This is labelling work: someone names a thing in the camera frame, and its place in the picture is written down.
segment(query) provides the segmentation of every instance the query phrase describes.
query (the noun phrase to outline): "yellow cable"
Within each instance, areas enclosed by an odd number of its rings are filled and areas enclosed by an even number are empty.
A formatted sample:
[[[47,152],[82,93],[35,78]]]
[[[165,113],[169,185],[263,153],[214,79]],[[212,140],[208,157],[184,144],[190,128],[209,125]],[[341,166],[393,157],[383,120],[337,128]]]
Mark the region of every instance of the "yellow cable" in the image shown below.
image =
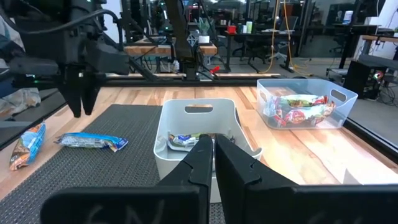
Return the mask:
[[[292,66],[293,66],[293,71],[299,73],[300,75],[312,76],[313,74],[311,74],[311,73],[301,73],[301,72],[299,72],[299,71],[297,70],[297,69],[299,69],[299,68],[301,68],[301,69],[306,69],[306,68],[307,68],[307,65],[305,65],[305,67],[300,67],[300,66],[295,65],[295,64],[293,63],[293,60],[292,60],[292,50],[290,49],[290,29],[289,29],[289,23],[288,23],[288,20],[287,20],[286,0],[284,0],[284,11],[285,11],[285,22],[286,22],[286,28],[287,28],[287,35],[288,35],[288,37],[289,37],[289,44],[287,45],[288,48],[289,48],[289,55],[288,55],[288,57],[289,57],[289,59],[290,59],[290,63],[291,63]]]
[[[278,11],[278,6],[279,6],[279,4],[276,3],[275,12],[274,12],[274,30],[272,31],[272,38],[271,38],[271,63],[269,64],[269,67],[267,70],[260,71],[260,72],[258,72],[259,74],[267,73],[271,69],[272,63],[274,61],[274,40],[275,40],[275,28],[276,28],[276,13]]]

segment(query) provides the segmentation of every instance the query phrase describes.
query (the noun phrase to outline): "red object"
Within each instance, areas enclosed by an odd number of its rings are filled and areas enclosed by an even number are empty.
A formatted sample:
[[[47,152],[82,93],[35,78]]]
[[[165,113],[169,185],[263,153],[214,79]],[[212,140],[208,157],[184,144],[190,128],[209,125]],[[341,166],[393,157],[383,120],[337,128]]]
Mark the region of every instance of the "red object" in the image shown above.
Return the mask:
[[[211,74],[214,74],[214,73],[216,73],[219,69],[220,69],[220,66],[217,66],[217,67],[211,69],[211,70],[210,70],[210,73],[211,73]]]
[[[236,26],[228,26],[227,31],[229,34],[236,34]]]

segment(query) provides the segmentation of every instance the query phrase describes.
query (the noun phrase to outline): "white plastic bin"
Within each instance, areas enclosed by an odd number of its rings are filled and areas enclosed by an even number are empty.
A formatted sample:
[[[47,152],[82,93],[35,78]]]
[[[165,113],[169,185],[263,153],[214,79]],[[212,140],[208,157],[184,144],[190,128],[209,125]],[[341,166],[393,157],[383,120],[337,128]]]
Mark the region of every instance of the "white plastic bin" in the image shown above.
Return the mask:
[[[328,102],[335,104],[335,109],[331,113],[330,111],[325,113],[328,116],[318,114],[313,116],[315,108],[291,108],[286,104],[278,103],[280,96],[296,94],[327,96]],[[257,81],[257,110],[264,122],[276,129],[341,128],[357,97],[356,93],[321,79],[260,79]],[[288,121],[289,116],[297,117],[295,123]]]
[[[211,108],[202,110],[210,111],[203,113],[188,113],[187,107],[197,105],[211,105]],[[157,130],[154,154],[160,179],[169,174],[177,164],[188,154],[187,152],[174,151],[167,147],[169,134],[195,134],[195,133],[220,133],[235,138],[235,144],[255,159],[262,155],[262,149],[253,151],[248,139],[236,117],[234,101],[218,99],[191,99],[191,100],[169,100],[163,105]],[[211,203],[221,202],[218,184],[214,172],[211,181]]]

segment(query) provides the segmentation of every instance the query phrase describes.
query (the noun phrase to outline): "black computer tower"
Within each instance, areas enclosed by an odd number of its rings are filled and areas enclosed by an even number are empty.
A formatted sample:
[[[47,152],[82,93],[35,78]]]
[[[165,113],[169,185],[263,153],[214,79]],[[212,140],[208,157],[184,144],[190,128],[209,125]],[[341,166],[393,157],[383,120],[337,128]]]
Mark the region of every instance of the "black computer tower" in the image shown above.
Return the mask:
[[[375,100],[380,93],[382,77],[375,78],[377,73],[386,73],[387,68],[380,65],[365,65],[352,61],[343,87],[358,94],[359,99]]]

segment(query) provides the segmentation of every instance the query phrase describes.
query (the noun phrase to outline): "bin handle cutout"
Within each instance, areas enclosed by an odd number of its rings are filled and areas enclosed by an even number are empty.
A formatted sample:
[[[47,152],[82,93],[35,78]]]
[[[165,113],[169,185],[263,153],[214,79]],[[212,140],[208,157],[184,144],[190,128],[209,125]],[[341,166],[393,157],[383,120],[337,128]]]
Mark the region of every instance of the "bin handle cutout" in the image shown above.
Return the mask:
[[[347,96],[338,90],[330,90],[330,95],[342,102],[345,102],[347,100]]]
[[[190,104],[184,109],[187,113],[210,113],[213,111],[213,105]]]

